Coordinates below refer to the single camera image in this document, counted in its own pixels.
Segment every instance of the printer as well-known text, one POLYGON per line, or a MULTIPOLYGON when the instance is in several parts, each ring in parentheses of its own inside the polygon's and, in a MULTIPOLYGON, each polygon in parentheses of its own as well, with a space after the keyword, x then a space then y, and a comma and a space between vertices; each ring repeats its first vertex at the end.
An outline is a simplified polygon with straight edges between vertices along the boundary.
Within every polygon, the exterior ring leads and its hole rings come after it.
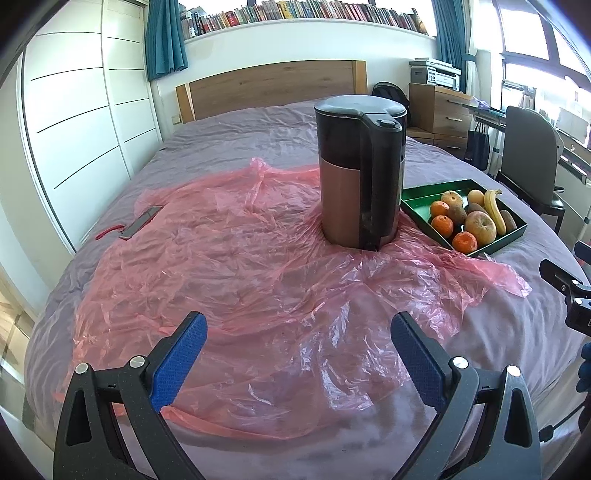
POLYGON ((457 92, 460 91, 460 75, 450 63, 433 59, 414 59, 410 65, 411 83, 423 85, 441 85, 457 92))

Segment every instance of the wardrobe door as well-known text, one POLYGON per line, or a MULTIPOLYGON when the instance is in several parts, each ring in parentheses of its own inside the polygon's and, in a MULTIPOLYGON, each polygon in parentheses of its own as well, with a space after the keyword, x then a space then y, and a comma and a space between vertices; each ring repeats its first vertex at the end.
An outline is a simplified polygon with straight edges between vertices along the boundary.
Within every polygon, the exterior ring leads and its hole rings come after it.
POLYGON ((72 0, 24 56, 23 112, 38 181, 78 248, 129 174, 103 69, 102 3, 72 0))
POLYGON ((152 159, 160 145, 145 72, 141 7, 105 0, 103 55, 115 131, 130 176, 152 159))

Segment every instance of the white wall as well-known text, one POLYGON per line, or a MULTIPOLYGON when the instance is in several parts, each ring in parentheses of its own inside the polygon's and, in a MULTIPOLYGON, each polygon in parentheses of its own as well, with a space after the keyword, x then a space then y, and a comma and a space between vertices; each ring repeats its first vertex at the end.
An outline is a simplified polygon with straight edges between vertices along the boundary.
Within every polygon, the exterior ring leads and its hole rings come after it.
POLYGON ((71 260, 28 169, 18 109, 18 64, 0 89, 0 265, 25 309, 39 313, 71 260))
POLYGON ((175 87, 201 78, 295 60, 365 60, 368 85, 387 81, 408 91, 408 61, 435 57, 432 37, 386 25, 347 20, 298 19, 242 25, 187 42, 189 67, 152 82, 162 136, 179 114, 175 87))

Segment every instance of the kettle button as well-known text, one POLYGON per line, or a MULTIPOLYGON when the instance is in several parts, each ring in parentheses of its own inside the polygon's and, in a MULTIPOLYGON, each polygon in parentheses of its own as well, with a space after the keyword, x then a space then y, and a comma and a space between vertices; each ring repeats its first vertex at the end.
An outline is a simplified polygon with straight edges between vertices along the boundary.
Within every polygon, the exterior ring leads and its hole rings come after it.
POLYGON ((378 120, 378 125, 385 128, 396 128, 396 123, 394 120, 378 120))

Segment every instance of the black cable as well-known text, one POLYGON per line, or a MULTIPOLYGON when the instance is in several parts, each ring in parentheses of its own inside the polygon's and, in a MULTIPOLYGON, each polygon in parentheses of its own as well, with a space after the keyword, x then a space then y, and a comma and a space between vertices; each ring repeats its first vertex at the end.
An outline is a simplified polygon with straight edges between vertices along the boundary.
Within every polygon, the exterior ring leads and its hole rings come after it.
POLYGON ((575 413, 585 406, 585 402, 582 402, 577 408, 570 412, 565 418, 560 420, 556 425, 548 425, 540 430, 539 437, 541 442, 548 442, 554 437, 554 431, 559 428, 565 421, 568 421, 575 413))

